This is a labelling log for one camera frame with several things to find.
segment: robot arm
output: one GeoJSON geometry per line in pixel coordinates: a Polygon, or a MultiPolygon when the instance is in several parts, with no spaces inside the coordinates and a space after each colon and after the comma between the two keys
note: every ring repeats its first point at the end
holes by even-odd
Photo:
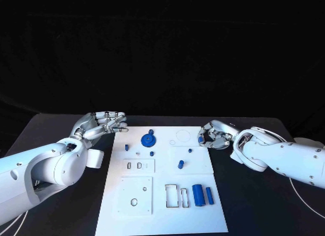
{"type": "Polygon", "coordinates": [[[221,122],[216,126],[216,120],[208,124],[198,133],[199,145],[224,149],[232,141],[232,160],[260,172],[270,167],[280,175],[325,189],[325,147],[320,143],[288,143],[277,134],[257,127],[238,132],[221,122]],[[209,146],[199,138],[205,130],[214,137],[209,146]]]}
{"type": "Polygon", "coordinates": [[[103,134],[127,131],[124,120],[123,113],[87,113],[68,138],[0,159],[0,225],[74,184],[86,166],[100,167],[103,152],[90,147],[103,134]]]}

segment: black table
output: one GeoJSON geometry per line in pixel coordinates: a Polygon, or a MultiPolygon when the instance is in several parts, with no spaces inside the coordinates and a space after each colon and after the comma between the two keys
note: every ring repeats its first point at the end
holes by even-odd
{"type": "MultiPolygon", "coordinates": [[[[38,114],[30,120],[7,155],[55,143],[68,136],[80,115],[38,114]]],[[[145,117],[127,116],[129,126],[202,126],[212,119],[238,128],[258,126],[291,141],[275,118],[145,117]]],[[[104,152],[100,169],[86,168],[77,183],[28,210],[18,236],[93,236],[106,180],[113,134],[99,140],[94,149],[104,152]]],[[[265,169],[252,171],[229,159],[231,147],[209,149],[214,177],[228,233],[237,236],[325,235],[325,219],[303,205],[288,179],[265,169]]],[[[296,189],[314,210],[325,215],[325,190],[293,180],[296,189]]],[[[18,223],[4,233],[12,235],[18,223]]],[[[0,231],[9,223],[0,226],[0,231]]]]}

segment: oval hole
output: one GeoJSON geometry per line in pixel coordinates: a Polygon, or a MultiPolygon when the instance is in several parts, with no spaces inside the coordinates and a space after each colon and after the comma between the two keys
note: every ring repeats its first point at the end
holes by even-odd
{"type": "Polygon", "coordinates": [[[18,173],[17,173],[17,171],[11,170],[9,174],[11,174],[11,178],[12,178],[14,180],[17,180],[17,179],[18,179],[18,173]]]}
{"type": "Polygon", "coordinates": [[[137,204],[136,198],[132,199],[132,202],[130,202],[130,203],[132,203],[132,206],[135,206],[135,205],[137,204]]]}

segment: cable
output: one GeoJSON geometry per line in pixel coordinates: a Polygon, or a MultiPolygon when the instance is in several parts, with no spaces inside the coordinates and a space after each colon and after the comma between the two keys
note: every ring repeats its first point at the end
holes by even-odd
{"type": "Polygon", "coordinates": [[[291,184],[294,193],[296,193],[297,197],[300,198],[301,202],[304,203],[304,205],[307,206],[307,208],[313,211],[313,213],[317,214],[317,215],[325,219],[325,216],[320,215],[320,214],[313,210],[313,208],[306,204],[306,202],[303,201],[303,199],[301,199],[301,197],[300,197],[300,195],[298,195],[298,193],[297,193],[297,191],[296,191],[296,189],[294,189],[294,185],[293,185],[293,182],[291,182],[291,178],[288,178],[288,181],[290,181],[290,184],[291,184]]]}
{"type": "Polygon", "coordinates": [[[22,223],[24,223],[24,220],[25,220],[27,212],[28,212],[28,211],[25,211],[24,218],[22,218],[22,220],[21,220],[21,223],[20,223],[18,229],[17,229],[17,231],[15,231],[15,233],[14,233],[12,236],[15,236],[15,234],[18,233],[20,227],[21,227],[21,225],[22,225],[22,223]]]}
{"type": "Polygon", "coordinates": [[[11,224],[7,226],[7,228],[0,232],[0,236],[1,236],[1,234],[9,229],[9,227],[12,226],[12,224],[15,223],[15,221],[18,220],[18,218],[20,218],[21,215],[22,215],[22,214],[18,215],[18,217],[17,217],[15,220],[11,222],[11,224]]]}

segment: black backdrop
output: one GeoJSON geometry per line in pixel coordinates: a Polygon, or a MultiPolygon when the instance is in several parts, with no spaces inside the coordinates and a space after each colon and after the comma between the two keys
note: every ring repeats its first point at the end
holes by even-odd
{"type": "Polygon", "coordinates": [[[325,142],[325,2],[0,2],[0,143],[103,110],[275,117],[325,142]]]}

